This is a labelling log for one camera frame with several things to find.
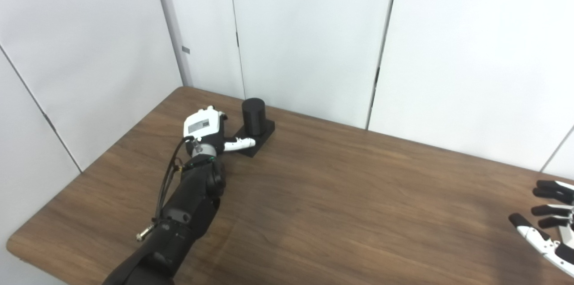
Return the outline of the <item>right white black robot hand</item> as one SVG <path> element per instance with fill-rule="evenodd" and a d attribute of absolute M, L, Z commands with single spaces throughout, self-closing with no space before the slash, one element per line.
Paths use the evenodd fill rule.
<path fill-rule="evenodd" d="M 538 180 L 532 193 L 535 197 L 559 201 L 559 204 L 532 207 L 531 214 L 541 217 L 536 226 L 519 213 L 510 214 L 508 219 L 544 259 L 572 277 L 574 187 L 563 181 Z"/>

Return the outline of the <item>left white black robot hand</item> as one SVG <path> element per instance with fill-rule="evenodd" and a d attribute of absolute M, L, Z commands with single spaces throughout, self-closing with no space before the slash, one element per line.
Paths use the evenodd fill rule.
<path fill-rule="evenodd" d="M 224 121 L 227 115 L 212 105 L 199 109 L 184 122 L 185 148 L 191 158 L 197 155 L 219 156 L 223 152 L 235 152 L 256 146 L 252 138 L 226 138 Z"/>

